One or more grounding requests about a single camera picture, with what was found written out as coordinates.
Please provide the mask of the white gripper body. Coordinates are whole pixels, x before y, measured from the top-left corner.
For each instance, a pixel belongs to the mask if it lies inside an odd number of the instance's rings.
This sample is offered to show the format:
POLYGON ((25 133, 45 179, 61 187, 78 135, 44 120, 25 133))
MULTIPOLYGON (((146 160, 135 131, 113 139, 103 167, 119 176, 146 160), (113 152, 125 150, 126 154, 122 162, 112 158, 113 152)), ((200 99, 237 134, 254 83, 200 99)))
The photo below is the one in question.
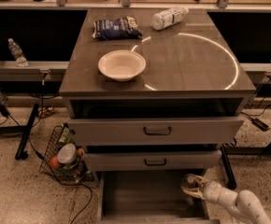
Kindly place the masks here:
POLYGON ((221 184, 211 180, 203 187, 203 197, 206 201, 227 207, 233 198, 233 192, 221 184))

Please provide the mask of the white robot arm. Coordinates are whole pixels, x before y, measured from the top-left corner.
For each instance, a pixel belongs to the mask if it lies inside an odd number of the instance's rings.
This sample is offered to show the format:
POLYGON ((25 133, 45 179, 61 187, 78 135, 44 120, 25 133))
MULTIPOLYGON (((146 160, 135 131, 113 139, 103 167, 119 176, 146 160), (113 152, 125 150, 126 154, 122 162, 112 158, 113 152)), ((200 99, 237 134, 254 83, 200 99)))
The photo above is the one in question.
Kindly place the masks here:
POLYGON ((185 175, 180 183, 185 194, 217 204, 235 219, 245 224, 271 224, 258 197, 249 190, 230 190, 214 180, 200 175, 185 175))

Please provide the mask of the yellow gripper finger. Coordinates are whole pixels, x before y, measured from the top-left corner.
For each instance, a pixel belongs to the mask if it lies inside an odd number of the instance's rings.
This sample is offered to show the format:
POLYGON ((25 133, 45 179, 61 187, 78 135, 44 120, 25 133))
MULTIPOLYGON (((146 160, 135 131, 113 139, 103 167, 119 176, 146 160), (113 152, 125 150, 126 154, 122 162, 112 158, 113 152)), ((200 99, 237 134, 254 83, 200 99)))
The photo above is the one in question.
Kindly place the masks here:
POLYGON ((186 188, 182 187, 182 191, 197 199, 203 199, 203 192, 199 188, 186 188))
POLYGON ((208 179, 204 178, 203 176, 193 174, 186 175, 185 179, 188 185, 203 186, 206 182, 208 182, 208 179))

